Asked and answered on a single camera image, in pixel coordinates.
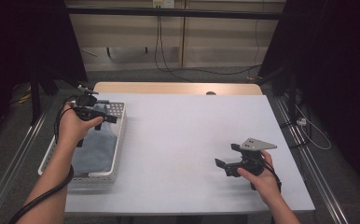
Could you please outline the wooden table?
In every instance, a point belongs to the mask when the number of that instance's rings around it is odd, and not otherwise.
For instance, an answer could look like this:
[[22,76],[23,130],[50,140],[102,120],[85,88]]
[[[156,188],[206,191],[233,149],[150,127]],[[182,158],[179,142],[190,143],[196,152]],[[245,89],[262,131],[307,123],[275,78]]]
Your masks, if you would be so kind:
[[206,95],[207,91],[213,91],[216,95],[262,95],[256,84],[232,83],[98,82],[94,90],[99,93]]

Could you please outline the person's left hand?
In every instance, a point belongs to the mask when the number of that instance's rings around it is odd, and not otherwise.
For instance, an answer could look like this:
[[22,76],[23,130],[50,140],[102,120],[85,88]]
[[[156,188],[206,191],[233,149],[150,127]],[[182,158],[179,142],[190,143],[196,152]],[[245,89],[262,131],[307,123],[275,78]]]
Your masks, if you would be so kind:
[[89,129],[98,126],[103,122],[102,117],[84,121],[78,117],[71,103],[63,107],[60,120],[57,146],[59,148],[75,149],[76,145],[88,133]]

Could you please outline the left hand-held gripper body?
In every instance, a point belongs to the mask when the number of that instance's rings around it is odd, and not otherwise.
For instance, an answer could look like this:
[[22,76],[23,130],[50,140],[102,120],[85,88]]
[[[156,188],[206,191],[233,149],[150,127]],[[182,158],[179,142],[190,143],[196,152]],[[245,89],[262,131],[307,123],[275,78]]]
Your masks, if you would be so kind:
[[97,98],[94,97],[96,91],[92,91],[82,85],[78,85],[77,88],[81,90],[83,94],[76,98],[76,106],[73,108],[76,114],[82,120],[91,120],[98,117],[103,117],[103,112],[92,109],[97,102]]

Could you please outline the black horizontal bar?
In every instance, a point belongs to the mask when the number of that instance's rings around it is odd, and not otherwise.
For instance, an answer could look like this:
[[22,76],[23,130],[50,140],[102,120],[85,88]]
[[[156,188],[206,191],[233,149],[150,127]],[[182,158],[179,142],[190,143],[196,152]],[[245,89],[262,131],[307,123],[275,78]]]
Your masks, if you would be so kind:
[[287,15],[277,12],[248,12],[173,8],[129,8],[129,7],[84,7],[68,6],[69,14],[121,15],[121,16],[157,16],[182,18],[222,18],[246,20],[280,20]]

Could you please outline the white perforated plastic basket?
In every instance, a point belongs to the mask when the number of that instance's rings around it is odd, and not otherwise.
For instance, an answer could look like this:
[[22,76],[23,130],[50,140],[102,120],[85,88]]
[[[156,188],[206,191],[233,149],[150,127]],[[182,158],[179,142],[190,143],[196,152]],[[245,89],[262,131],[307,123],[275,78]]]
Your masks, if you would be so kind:
[[[111,169],[108,172],[101,172],[101,173],[76,173],[74,170],[74,177],[71,181],[71,184],[74,186],[111,184],[115,181],[117,176],[119,158],[121,154],[122,144],[124,140],[124,133],[126,129],[126,121],[127,121],[126,106],[124,103],[98,100],[92,109],[103,112],[104,116],[109,115],[109,116],[118,117],[117,123],[111,123],[112,131],[118,137],[118,140],[114,150]],[[100,130],[102,123],[94,128],[96,130]],[[83,144],[83,140],[81,140],[78,143],[76,148],[82,147],[82,144]]]

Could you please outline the dark curtain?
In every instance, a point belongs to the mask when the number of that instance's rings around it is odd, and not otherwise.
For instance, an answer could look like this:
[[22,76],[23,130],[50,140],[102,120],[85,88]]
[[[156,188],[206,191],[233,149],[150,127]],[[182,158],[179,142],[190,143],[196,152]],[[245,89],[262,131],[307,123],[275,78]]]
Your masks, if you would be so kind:
[[64,0],[0,0],[0,120],[13,88],[43,65],[88,79]]
[[360,0],[286,0],[259,74],[292,75],[343,157],[360,176]]

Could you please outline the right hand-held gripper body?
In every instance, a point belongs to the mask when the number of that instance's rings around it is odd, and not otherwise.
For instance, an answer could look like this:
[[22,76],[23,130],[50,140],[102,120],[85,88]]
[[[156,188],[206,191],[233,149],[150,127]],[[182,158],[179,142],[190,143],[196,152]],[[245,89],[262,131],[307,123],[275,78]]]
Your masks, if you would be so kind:
[[261,154],[263,149],[274,149],[277,146],[268,142],[257,140],[255,138],[246,139],[241,145],[241,161],[227,163],[224,169],[227,176],[239,177],[238,168],[243,168],[253,175],[261,175],[264,171],[264,160]]

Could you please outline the black metal stand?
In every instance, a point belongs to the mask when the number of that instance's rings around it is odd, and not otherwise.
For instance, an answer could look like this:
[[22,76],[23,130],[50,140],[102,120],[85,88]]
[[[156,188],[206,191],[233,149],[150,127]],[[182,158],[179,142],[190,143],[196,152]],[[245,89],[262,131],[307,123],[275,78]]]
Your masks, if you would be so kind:
[[32,119],[31,124],[35,125],[38,119],[42,116],[42,108],[40,102],[40,91],[43,91],[46,95],[55,95],[58,93],[59,88],[56,84],[57,80],[61,80],[71,87],[90,91],[90,87],[82,84],[81,82],[66,77],[60,74],[58,71],[43,65],[40,68],[33,67],[30,75],[30,88],[32,98]]
[[289,64],[280,66],[272,72],[263,75],[256,81],[258,86],[271,83],[272,92],[275,96],[287,94],[287,109],[289,123],[297,123],[296,98],[297,98],[297,76]]

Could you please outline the metal floor rail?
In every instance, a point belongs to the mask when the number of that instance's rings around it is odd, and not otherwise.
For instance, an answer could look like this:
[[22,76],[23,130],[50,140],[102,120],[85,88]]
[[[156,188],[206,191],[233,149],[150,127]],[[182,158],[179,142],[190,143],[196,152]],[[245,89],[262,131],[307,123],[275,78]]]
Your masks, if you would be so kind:
[[18,174],[22,163],[24,162],[27,154],[38,136],[42,125],[47,117],[48,109],[44,109],[41,114],[35,119],[28,127],[27,132],[22,138],[22,141],[14,151],[11,161],[7,163],[6,170],[0,178],[0,208],[9,193],[9,190],[13,184],[13,181]]
[[313,183],[317,188],[332,221],[334,224],[349,224],[349,220],[345,216],[344,210],[339,204],[334,192],[329,187],[321,169],[312,155],[310,147],[307,145],[307,142],[310,141],[311,138],[302,134],[303,131],[301,127],[289,123],[286,97],[276,98],[274,102],[278,106],[281,117],[284,119],[284,129],[290,132],[291,139],[295,142],[296,149],[300,154],[301,162],[306,166],[311,175]]

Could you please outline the person's right hand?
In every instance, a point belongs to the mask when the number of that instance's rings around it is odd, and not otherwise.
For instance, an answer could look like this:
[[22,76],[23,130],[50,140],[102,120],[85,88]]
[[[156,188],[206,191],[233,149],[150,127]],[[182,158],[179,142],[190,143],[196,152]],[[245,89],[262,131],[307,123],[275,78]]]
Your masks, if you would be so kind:
[[262,201],[272,209],[279,204],[282,196],[277,185],[276,177],[273,174],[274,169],[271,155],[266,150],[262,150],[261,154],[265,164],[264,171],[261,175],[253,175],[243,168],[238,168],[237,172],[255,186]]

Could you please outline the light blue knit sweater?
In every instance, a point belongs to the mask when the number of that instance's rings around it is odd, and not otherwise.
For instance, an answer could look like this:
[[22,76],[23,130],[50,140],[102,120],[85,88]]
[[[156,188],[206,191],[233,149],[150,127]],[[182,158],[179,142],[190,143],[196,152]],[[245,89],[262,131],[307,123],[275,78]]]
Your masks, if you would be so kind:
[[101,129],[91,128],[72,158],[76,173],[101,173],[111,169],[118,137],[112,124],[104,121]]

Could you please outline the white wall socket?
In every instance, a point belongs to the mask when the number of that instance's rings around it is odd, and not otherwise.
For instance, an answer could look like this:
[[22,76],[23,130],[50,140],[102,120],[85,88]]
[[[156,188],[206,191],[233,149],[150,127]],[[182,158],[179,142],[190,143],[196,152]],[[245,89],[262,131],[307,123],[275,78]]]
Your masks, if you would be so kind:
[[153,8],[175,8],[174,0],[153,0]]

